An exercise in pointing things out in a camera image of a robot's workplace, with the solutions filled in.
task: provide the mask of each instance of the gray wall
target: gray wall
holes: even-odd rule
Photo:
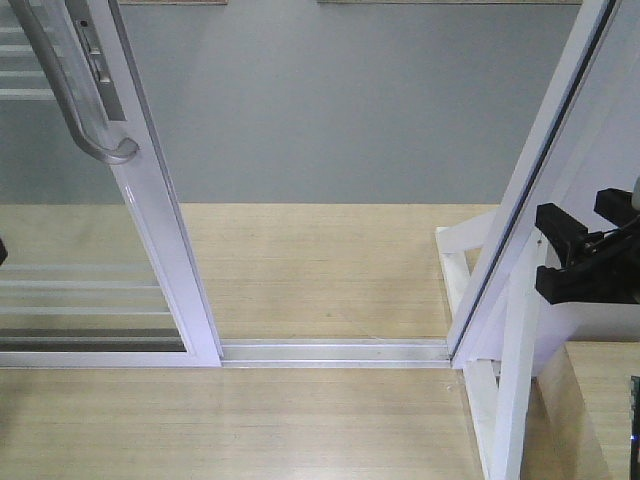
[[[123,12],[180,200],[493,203],[577,7],[230,0]],[[11,115],[24,128],[37,114]],[[12,165],[58,165],[43,159],[49,140],[54,156],[77,157],[63,133],[13,144]],[[95,187],[108,171],[76,163],[62,192],[58,172],[31,175],[27,201],[115,199]]]

